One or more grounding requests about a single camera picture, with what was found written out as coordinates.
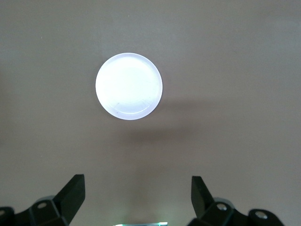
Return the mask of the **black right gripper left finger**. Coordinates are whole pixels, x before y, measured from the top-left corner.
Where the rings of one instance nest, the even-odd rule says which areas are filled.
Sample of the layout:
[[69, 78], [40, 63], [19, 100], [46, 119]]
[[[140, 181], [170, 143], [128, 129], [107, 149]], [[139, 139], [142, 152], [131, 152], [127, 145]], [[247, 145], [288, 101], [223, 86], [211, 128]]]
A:
[[2, 226], [68, 226], [85, 200], [85, 177], [74, 175], [55, 195], [37, 200], [26, 210], [0, 208]]

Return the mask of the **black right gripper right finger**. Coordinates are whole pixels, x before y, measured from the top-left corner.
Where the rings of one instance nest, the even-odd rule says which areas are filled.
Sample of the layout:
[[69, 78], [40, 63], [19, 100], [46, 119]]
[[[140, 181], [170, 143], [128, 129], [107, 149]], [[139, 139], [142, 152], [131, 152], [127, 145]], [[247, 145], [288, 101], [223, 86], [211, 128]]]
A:
[[252, 209], [240, 213], [228, 200], [214, 199], [202, 177], [191, 179], [191, 202], [196, 213], [190, 226], [282, 226], [284, 223], [272, 212]]

